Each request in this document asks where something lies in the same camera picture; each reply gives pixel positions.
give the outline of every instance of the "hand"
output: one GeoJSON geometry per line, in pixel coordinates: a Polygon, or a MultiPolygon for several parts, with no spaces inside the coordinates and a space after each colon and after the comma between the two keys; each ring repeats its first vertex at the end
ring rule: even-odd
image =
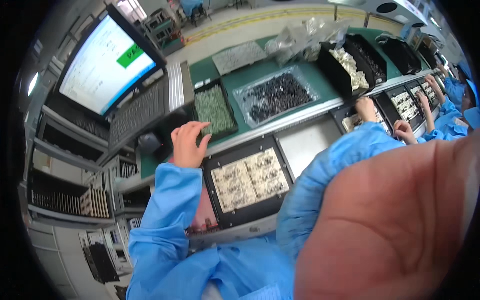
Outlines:
{"type": "Polygon", "coordinates": [[[432,89],[440,90],[440,87],[438,86],[435,77],[433,77],[432,75],[428,74],[427,76],[425,76],[425,82],[428,83],[432,87],[432,89]]]}
{"type": "Polygon", "coordinates": [[[202,164],[212,135],[204,136],[198,148],[195,141],[200,130],[209,125],[210,122],[188,122],[172,131],[170,136],[173,142],[173,159],[177,167],[198,168],[202,164]]]}
{"type": "Polygon", "coordinates": [[[418,97],[423,109],[430,109],[430,103],[428,102],[428,98],[424,93],[418,91],[415,93],[415,95],[418,97]]]}
{"type": "Polygon", "coordinates": [[[370,98],[358,98],[357,103],[355,104],[355,109],[364,122],[377,122],[377,117],[375,116],[375,106],[373,105],[373,100],[370,98]]]}
{"type": "Polygon", "coordinates": [[[394,135],[402,138],[407,145],[418,144],[417,139],[413,135],[410,124],[403,120],[396,120],[393,124],[394,135]]]}
{"type": "Polygon", "coordinates": [[[476,149],[480,131],[399,147],[336,174],[295,266],[295,299],[430,299],[477,201],[476,149]]]}

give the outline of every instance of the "black tray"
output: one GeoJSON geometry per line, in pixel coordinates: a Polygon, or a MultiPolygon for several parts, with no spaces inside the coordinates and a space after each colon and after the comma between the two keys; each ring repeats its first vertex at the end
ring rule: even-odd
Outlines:
{"type": "Polygon", "coordinates": [[[422,110],[422,106],[421,106],[421,103],[420,103],[420,100],[417,100],[417,97],[412,93],[412,91],[410,91],[412,88],[416,87],[416,86],[419,86],[422,93],[424,95],[427,95],[425,93],[425,90],[423,89],[423,87],[421,87],[421,84],[420,82],[418,82],[417,80],[414,80],[414,81],[410,81],[408,83],[405,84],[407,87],[408,87],[408,93],[410,94],[410,96],[412,97],[413,101],[415,102],[415,105],[417,106],[417,108],[419,109],[419,112],[420,114],[422,115],[422,119],[425,120],[425,115],[423,114],[423,110],[422,110]]]}
{"type": "MultiPolygon", "coordinates": [[[[200,93],[200,92],[204,92],[208,89],[211,89],[212,87],[214,87],[215,85],[219,85],[220,88],[222,89],[222,93],[223,93],[223,99],[225,100],[225,104],[227,105],[227,108],[228,108],[228,111],[230,112],[230,117],[232,118],[233,120],[233,128],[230,129],[230,130],[226,130],[224,132],[220,132],[220,133],[217,133],[217,134],[212,134],[212,137],[210,138],[210,143],[213,142],[213,141],[216,141],[216,140],[219,140],[219,139],[222,139],[226,136],[229,136],[231,135],[232,133],[236,133],[238,130],[239,130],[239,125],[237,123],[237,120],[235,120],[235,116],[233,114],[233,108],[232,108],[232,105],[230,104],[230,102],[228,101],[228,93],[227,91],[225,90],[225,87],[223,86],[223,83],[222,83],[222,80],[220,78],[217,78],[217,79],[214,79],[212,80],[211,82],[205,84],[205,85],[202,85],[201,87],[195,89],[195,94],[197,93],[200,93]]],[[[195,120],[198,120],[198,115],[197,115],[197,111],[195,110],[195,104],[193,104],[193,115],[194,115],[194,118],[195,120]]]]}
{"type": "Polygon", "coordinates": [[[427,47],[425,42],[421,42],[418,48],[418,52],[423,56],[430,69],[434,70],[437,67],[437,60],[433,56],[432,51],[427,47]]]}
{"type": "Polygon", "coordinates": [[[375,87],[375,81],[372,74],[372,69],[364,60],[363,56],[351,44],[345,43],[343,48],[348,52],[357,62],[357,70],[365,73],[365,79],[369,84],[369,88],[358,88],[352,91],[352,82],[350,75],[342,67],[342,65],[333,57],[329,50],[335,48],[335,44],[322,43],[316,64],[318,68],[324,73],[330,84],[342,96],[344,101],[357,99],[361,95],[371,91],[375,87]]]}
{"type": "MultiPolygon", "coordinates": [[[[373,62],[378,66],[378,68],[383,72],[383,75],[375,74],[372,70],[373,79],[375,85],[381,84],[387,81],[387,63],[384,58],[375,50],[375,48],[362,36],[362,35],[346,35],[345,43],[358,43],[361,45],[363,50],[367,53],[368,56],[373,60],[373,62]]],[[[362,55],[365,62],[368,63],[367,59],[362,55]]]]}
{"type": "Polygon", "coordinates": [[[421,61],[407,43],[388,38],[382,49],[403,75],[421,71],[421,61]]]}
{"type": "MultiPolygon", "coordinates": [[[[391,90],[387,90],[375,96],[377,103],[383,109],[383,112],[388,122],[390,123],[391,127],[393,127],[396,120],[402,120],[402,118],[400,117],[400,114],[397,112],[391,100],[391,97],[399,95],[403,92],[408,92],[408,94],[411,96],[411,93],[407,91],[407,87],[404,85],[398,86],[391,90]]],[[[422,124],[422,122],[423,122],[422,115],[415,116],[412,120],[410,120],[410,125],[412,127],[412,130],[415,130],[417,127],[419,127],[422,124]]]]}
{"type": "Polygon", "coordinates": [[[280,145],[276,142],[273,134],[266,135],[264,138],[258,138],[246,144],[233,147],[205,158],[202,163],[205,185],[209,190],[210,201],[212,202],[212,207],[217,217],[218,225],[221,228],[229,228],[271,216],[278,213],[280,207],[282,206],[283,199],[285,198],[287,192],[281,194],[279,197],[273,196],[269,199],[236,209],[231,212],[222,212],[222,208],[216,194],[215,185],[213,183],[211,170],[218,168],[219,164],[224,166],[239,159],[258,153],[261,151],[260,147],[262,147],[263,150],[269,148],[273,148],[275,150],[278,161],[280,165],[283,166],[283,173],[290,189],[293,186],[293,175],[288,166],[288,162],[285,159],[283,151],[280,145]]]}
{"type": "MultiPolygon", "coordinates": [[[[376,103],[376,100],[372,98],[373,104],[377,107],[378,112],[382,115],[383,119],[385,120],[385,123],[388,127],[388,130],[390,132],[390,136],[393,136],[393,126],[388,122],[387,118],[385,117],[385,113],[383,110],[380,108],[378,103],[376,103]]],[[[330,114],[332,115],[336,126],[342,132],[342,134],[347,134],[347,131],[345,130],[345,127],[343,127],[342,120],[345,117],[350,117],[354,114],[357,113],[357,110],[355,109],[355,104],[344,104],[340,107],[334,108],[330,110],[330,114]]]]}

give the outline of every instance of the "circuit board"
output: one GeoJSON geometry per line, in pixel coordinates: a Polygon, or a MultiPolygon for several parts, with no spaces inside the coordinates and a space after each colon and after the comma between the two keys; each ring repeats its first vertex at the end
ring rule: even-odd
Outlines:
{"type": "Polygon", "coordinates": [[[414,100],[407,92],[403,92],[391,98],[392,102],[398,111],[400,117],[407,122],[410,122],[415,116],[419,114],[419,110],[414,103],[414,100]]]}
{"type": "MultiPolygon", "coordinates": [[[[385,120],[383,119],[380,112],[378,112],[377,107],[374,107],[374,108],[375,108],[375,116],[377,117],[377,122],[379,122],[382,125],[382,127],[385,130],[385,133],[390,135],[390,130],[388,129],[388,126],[385,120]]],[[[363,123],[363,120],[360,118],[358,114],[351,115],[350,117],[343,118],[342,120],[342,125],[347,132],[352,132],[356,126],[359,126],[362,123],[363,123]]]]}
{"type": "Polygon", "coordinates": [[[289,190],[273,148],[210,171],[223,213],[289,190]]]}
{"type": "Polygon", "coordinates": [[[433,105],[437,99],[437,94],[435,94],[435,91],[432,89],[432,87],[427,83],[422,83],[421,87],[425,90],[425,93],[427,94],[428,99],[430,100],[430,103],[433,105]]]}

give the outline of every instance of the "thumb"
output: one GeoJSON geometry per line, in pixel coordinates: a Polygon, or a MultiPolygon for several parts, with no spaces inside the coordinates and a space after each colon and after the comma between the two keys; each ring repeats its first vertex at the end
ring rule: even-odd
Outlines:
{"type": "Polygon", "coordinates": [[[202,141],[200,142],[200,145],[198,146],[199,151],[203,155],[205,155],[205,152],[207,152],[208,141],[210,140],[211,137],[212,137],[212,135],[210,133],[207,134],[206,136],[204,136],[202,141]]]}
{"type": "Polygon", "coordinates": [[[394,134],[395,136],[401,137],[404,140],[408,138],[408,134],[404,131],[401,131],[400,129],[395,130],[394,134]]]}

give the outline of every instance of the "worker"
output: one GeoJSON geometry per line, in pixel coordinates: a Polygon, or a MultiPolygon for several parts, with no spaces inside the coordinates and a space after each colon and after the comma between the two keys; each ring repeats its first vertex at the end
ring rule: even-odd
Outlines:
{"type": "Polygon", "coordinates": [[[473,80],[470,67],[466,61],[460,61],[457,65],[458,79],[452,77],[442,64],[438,64],[437,67],[445,76],[445,91],[450,98],[450,101],[455,105],[458,111],[461,111],[462,96],[467,87],[467,80],[473,80]]]}
{"type": "Polygon", "coordinates": [[[211,136],[197,147],[196,137],[209,123],[189,122],[175,129],[175,165],[157,167],[155,191],[142,224],[130,231],[134,270],[127,299],[291,299],[295,261],[317,227],[329,182],[350,165],[403,146],[376,122],[371,99],[359,99],[356,109],[365,122],[317,155],[297,178],[278,214],[276,235],[215,245],[188,257],[184,230],[200,201],[199,166],[211,136]]]}
{"type": "Polygon", "coordinates": [[[437,120],[432,122],[433,117],[427,97],[421,92],[417,93],[427,121],[427,131],[418,139],[420,143],[433,139],[450,141],[467,136],[468,132],[479,127],[479,97],[477,95],[477,87],[472,81],[466,79],[467,87],[462,96],[460,111],[456,109],[448,96],[443,95],[433,76],[427,75],[425,81],[432,87],[437,95],[440,103],[440,113],[437,120]]]}

